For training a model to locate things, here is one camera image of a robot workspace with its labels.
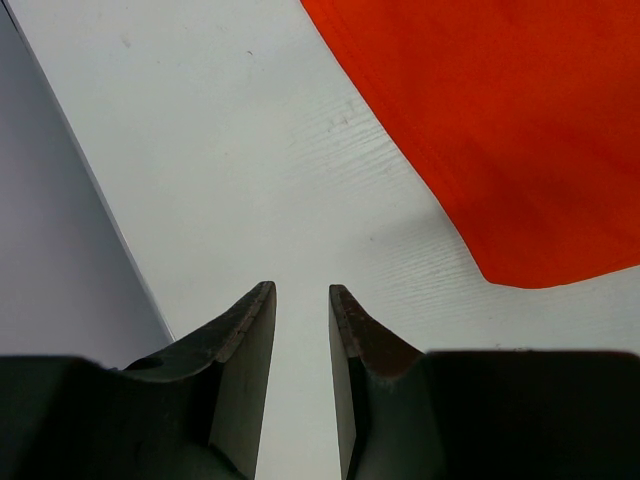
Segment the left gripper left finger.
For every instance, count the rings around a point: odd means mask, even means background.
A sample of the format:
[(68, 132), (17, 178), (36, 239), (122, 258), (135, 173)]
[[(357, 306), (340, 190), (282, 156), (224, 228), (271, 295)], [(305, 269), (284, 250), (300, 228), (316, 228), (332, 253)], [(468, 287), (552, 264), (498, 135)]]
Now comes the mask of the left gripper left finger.
[(5, 479), (251, 479), (276, 288), (125, 369), (72, 356), (1, 360)]

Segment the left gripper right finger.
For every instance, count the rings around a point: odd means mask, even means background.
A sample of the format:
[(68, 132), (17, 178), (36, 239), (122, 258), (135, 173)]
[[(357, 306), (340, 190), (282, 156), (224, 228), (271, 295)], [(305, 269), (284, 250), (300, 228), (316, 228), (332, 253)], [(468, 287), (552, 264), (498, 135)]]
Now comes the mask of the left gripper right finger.
[(635, 479), (639, 359), (602, 350), (421, 352), (329, 289), (345, 479)]

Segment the orange t shirt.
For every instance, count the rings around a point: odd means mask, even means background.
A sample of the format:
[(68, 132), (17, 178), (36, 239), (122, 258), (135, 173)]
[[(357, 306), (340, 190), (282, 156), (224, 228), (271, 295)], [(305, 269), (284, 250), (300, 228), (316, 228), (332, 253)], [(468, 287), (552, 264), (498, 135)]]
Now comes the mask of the orange t shirt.
[(635, 1), (307, 1), (483, 276), (546, 288), (639, 263)]

